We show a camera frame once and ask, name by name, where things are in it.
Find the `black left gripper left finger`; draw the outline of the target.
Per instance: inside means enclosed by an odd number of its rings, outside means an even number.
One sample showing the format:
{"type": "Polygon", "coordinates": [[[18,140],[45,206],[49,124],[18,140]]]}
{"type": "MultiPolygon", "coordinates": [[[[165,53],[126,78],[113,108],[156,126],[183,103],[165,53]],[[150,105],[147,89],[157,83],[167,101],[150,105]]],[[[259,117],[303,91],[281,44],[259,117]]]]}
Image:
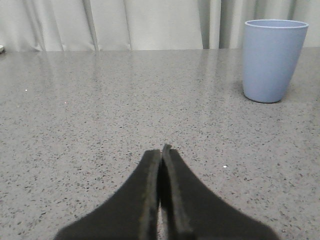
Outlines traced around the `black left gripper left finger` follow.
{"type": "Polygon", "coordinates": [[[159,209],[160,150],[147,150],[114,195],[74,223],[57,240],[155,240],[159,209]]]}

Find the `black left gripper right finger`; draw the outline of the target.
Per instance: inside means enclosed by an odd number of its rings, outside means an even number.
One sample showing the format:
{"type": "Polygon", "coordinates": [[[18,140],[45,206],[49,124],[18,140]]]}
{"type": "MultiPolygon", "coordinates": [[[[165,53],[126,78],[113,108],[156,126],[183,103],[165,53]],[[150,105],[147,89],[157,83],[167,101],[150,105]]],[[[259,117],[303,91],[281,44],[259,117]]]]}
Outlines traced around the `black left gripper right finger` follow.
{"type": "Polygon", "coordinates": [[[170,240],[277,240],[267,225],[215,195],[166,144],[159,174],[161,206],[170,240]]]}

